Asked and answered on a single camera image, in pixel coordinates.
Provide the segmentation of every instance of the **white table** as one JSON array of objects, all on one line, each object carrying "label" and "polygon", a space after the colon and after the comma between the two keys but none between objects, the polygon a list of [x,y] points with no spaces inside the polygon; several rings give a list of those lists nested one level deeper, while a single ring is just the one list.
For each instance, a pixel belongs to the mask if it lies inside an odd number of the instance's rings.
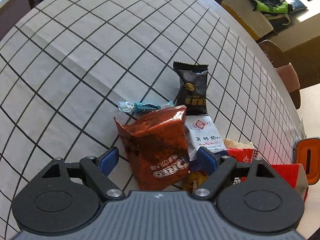
[{"label": "white table", "polygon": [[252,141],[269,163],[291,162],[303,135],[289,94],[213,0],[44,0],[0,42],[1,237],[19,230],[12,198],[53,157],[77,162],[117,146],[109,178],[137,189],[113,117],[134,121],[119,101],[174,100],[174,60],[210,64],[207,107],[222,137]]}]

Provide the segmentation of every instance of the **white tablecloth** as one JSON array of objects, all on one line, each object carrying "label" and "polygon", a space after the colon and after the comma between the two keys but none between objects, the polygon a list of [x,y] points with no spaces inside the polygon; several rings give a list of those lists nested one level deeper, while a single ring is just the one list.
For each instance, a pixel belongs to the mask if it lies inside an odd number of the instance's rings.
[{"label": "white tablecloth", "polygon": [[223,138],[290,163],[303,136],[293,104],[233,21],[213,0],[44,0],[23,17],[0,42],[0,236],[19,230],[11,200],[53,157],[77,162],[117,146],[109,178],[137,189],[113,117],[135,120],[119,101],[174,100],[174,60],[209,64],[207,108]]}]

